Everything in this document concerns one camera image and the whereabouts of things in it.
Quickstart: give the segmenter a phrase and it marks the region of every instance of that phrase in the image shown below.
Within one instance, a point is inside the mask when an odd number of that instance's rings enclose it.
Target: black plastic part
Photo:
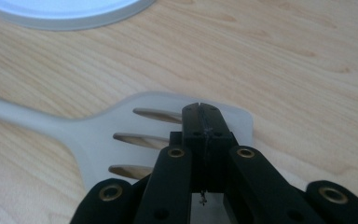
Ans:
[[[189,223],[191,151],[163,148],[133,223]]]
[[[358,197],[330,181],[307,186],[306,198],[328,223],[358,223]]]
[[[116,199],[106,202],[100,197],[100,192],[108,186],[120,186],[122,191]],[[86,195],[76,209],[71,224],[111,224],[131,223],[134,209],[133,188],[120,179],[107,179],[98,183]]]
[[[324,223],[267,159],[252,147],[229,151],[227,200],[242,223]]]
[[[182,146],[193,152],[193,192],[223,192],[228,150],[236,143],[220,110],[193,104],[182,110]]]

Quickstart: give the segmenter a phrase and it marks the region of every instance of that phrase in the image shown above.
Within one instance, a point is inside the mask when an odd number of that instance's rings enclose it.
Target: wooden table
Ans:
[[[247,109],[291,184],[358,195],[358,1],[157,1],[76,32],[0,20],[0,98],[81,118],[141,91]],[[68,223],[85,194],[69,149],[0,121],[0,223]]]

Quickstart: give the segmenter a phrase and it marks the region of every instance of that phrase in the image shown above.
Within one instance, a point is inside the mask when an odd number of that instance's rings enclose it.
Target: white plate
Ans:
[[[0,0],[0,18],[43,30],[80,30],[127,19],[155,0]]]

